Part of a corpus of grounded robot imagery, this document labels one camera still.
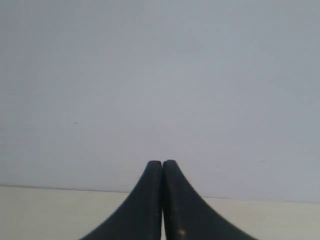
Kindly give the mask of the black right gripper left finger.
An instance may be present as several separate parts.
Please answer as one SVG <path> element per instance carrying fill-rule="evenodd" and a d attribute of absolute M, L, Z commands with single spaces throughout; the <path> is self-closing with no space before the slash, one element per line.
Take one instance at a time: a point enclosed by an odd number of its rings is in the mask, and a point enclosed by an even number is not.
<path fill-rule="evenodd" d="M 147 163 L 124 202 L 83 240 L 160 240 L 162 235 L 162 163 Z"/>

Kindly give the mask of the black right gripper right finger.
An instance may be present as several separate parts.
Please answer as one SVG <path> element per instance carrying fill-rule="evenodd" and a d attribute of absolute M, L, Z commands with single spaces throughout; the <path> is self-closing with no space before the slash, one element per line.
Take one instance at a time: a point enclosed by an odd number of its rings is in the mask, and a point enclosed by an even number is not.
<path fill-rule="evenodd" d="M 162 209 L 168 240 L 251 240 L 253 237 L 212 209 L 175 160 L 162 166 Z"/>

